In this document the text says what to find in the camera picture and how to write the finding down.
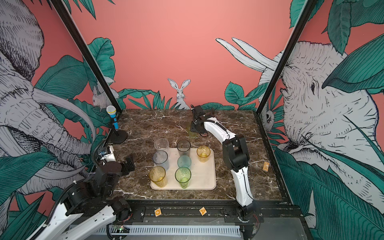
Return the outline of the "green plastic glass short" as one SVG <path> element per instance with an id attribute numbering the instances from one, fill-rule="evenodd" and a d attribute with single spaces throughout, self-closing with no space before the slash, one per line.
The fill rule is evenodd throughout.
<path id="1" fill-rule="evenodd" d="M 191 139 L 198 138 L 200 135 L 191 131 L 191 125 L 187 124 L 187 132 Z"/>

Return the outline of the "dark brown plastic glass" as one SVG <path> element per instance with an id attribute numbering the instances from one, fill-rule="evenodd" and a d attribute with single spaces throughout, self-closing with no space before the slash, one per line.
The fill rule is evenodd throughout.
<path id="1" fill-rule="evenodd" d="M 191 143 L 188 140 L 180 140 L 177 142 L 177 150 L 180 156 L 190 156 Z"/>

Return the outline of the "yellow plastic glass front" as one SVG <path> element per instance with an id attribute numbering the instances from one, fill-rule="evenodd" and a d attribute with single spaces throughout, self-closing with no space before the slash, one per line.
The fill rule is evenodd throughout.
<path id="1" fill-rule="evenodd" d="M 211 155 L 211 150 L 207 146 L 200 146 L 197 148 L 197 155 L 201 163 L 205 163 Z"/>

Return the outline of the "teal frosted glass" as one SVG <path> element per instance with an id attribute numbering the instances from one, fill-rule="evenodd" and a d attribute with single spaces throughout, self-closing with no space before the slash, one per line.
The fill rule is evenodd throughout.
<path id="1" fill-rule="evenodd" d="M 180 156 L 177 160 L 177 164 L 179 168 L 190 168 L 192 164 L 192 160 L 187 155 Z"/>

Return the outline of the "clear plastic glass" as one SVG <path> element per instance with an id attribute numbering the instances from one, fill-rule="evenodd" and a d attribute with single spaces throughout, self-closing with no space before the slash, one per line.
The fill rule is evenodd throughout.
<path id="1" fill-rule="evenodd" d="M 154 146 L 157 151 L 169 151 L 169 141 L 165 138 L 157 139 Z"/>

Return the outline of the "amber plastic glass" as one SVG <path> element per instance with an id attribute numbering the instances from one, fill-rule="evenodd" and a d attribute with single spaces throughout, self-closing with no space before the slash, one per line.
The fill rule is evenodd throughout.
<path id="1" fill-rule="evenodd" d="M 156 184 L 160 188 L 167 185 L 166 170 L 161 166 L 153 167 L 150 170 L 149 178 L 152 183 Z"/>

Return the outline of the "blue grey plastic glass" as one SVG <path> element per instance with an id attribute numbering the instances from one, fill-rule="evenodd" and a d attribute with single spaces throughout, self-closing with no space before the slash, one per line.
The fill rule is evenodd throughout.
<path id="1" fill-rule="evenodd" d="M 164 150 L 159 150 L 154 153 L 153 162 L 156 166 L 163 167 L 166 171 L 169 169 L 168 153 Z"/>

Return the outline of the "tall light green glass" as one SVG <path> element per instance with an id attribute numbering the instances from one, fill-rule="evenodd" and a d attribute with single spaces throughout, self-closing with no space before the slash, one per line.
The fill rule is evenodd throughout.
<path id="1" fill-rule="evenodd" d="M 186 167 L 178 168 L 175 172 L 175 179 L 183 189 L 188 187 L 191 176 L 191 170 Z"/>

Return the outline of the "beige square tray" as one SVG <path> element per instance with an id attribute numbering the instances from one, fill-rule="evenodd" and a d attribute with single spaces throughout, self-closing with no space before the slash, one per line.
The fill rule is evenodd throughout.
<path id="1" fill-rule="evenodd" d="M 180 154 L 176 148 L 169 149 L 169 168 L 166 170 L 167 184 L 165 187 L 159 187 L 151 182 L 151 188 L 154 190 L 183 190 L 179 182 L 175 178 L 176 170 L 179 168 L 177 160 Z M 190 170 L 191 179 L 188 182 L 186 190 L 213 190 L 216 187 L 216 166 L 215 153 L 211 150 L 206 162 L 201 162 L 197 155 L 197 149 L 192 148 L 190 152 L 192 164 Z"/>

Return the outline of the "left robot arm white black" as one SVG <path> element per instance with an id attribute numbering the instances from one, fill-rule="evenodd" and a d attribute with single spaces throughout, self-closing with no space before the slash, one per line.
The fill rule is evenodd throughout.
<path id="1" fill-rule="evenodd" d="M 109 161 L 86 179 L 73 182 L 56 201 L 48 218 L 29 240 L 84 240 L 103 226 L 126 222 L 133 211 L 124 197 L 107 202 L 121 176 L 136 169 L 133 155 L 122 163 Z"/>

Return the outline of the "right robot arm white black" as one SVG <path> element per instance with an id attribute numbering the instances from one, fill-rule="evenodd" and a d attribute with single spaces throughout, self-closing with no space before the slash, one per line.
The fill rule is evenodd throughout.
<path id="1" fill-rule="evenodd" d="M 245 137 L 224 127 L 214 116 L 212 109 L 204 110 L 201 106 L 191 105 L 191 111 L 191 131 L 200 135 L 211 133 L 222 144 L 223 161 L 231 170 L 235 183 L 236 200 L 239 204 L 237 215 L 241 221 L 249 221 L 258 212 L 258 207 L 248 177 L 250 154 Z"/>

